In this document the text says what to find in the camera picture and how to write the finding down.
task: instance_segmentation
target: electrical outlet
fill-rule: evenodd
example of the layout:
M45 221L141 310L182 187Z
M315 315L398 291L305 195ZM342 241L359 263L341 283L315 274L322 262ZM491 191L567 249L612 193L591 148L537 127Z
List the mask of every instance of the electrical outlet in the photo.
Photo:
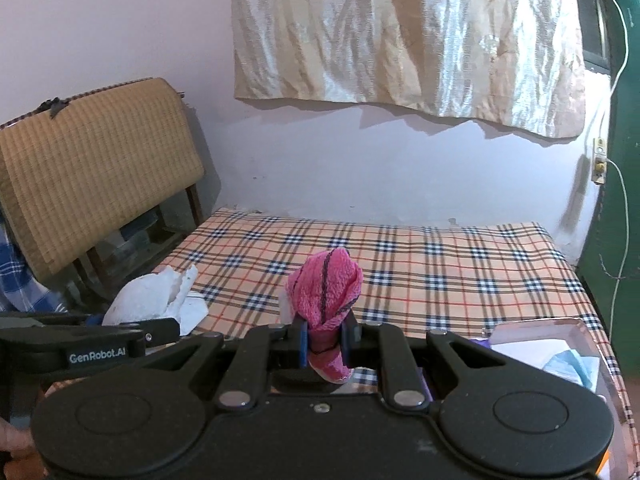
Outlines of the electrical outlet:
M607 175L607 141L598 137L593 139L593 156L591 157L591 180L596 184L604 184Z

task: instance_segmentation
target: woven headboard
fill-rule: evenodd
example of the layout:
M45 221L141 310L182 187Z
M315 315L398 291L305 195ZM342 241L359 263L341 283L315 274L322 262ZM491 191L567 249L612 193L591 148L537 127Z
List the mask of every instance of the woven headboard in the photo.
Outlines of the woven headboard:
M2 212L40 280L203 174L180 96L160 78L0 130Z

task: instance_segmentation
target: metal rivet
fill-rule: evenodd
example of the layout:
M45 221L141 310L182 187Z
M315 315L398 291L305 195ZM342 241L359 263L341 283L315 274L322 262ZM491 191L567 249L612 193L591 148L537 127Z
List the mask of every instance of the metal rivet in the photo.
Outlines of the metal rivet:
M406 408L415 408L425 401L425 397L415 390L400 390L394 395L394 402L398 406Z
M240 408L246 406L251 401L251 396L240 390L229 390L218 397L220 404L229 408Z
M316 413L329 413L330 409L331 409L331 406L329 406L325 402L321 402L320 404L315 404L314 405L314 411Z

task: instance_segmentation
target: mattress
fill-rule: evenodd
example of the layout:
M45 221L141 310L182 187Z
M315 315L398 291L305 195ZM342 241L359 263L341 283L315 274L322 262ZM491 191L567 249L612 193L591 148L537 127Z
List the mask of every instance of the mattress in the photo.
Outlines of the mattress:
M600 319L551 236L534 222L443 230L220 209L162 264L198 267L194 290L206 298L209 314L196 332L242 337L252 326L278 321L278 295L288 274L308 256L339 246L364 274L362 294L353 305L356 318L393 323L407 335L440 328L488 337L496 324L510 320L583 320L616 384L633 442L638 442ZM376 377L361 369L355 380L371 386Z

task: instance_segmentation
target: green door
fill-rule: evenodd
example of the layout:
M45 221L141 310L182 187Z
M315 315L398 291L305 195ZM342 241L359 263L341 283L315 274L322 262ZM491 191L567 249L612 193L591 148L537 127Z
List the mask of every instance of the green door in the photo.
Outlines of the green door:
M623 374L640 372L640 0L617 0L629 34L629 60L612 101L609 158L622 170L628 194L630 245L614 310L612 342ZM622 24L606 0L612 78L624 56ZM600 191L602 209L593 219L578 275L584 280L609 329L611 300L625 247L625 209L618 174L611 165Z

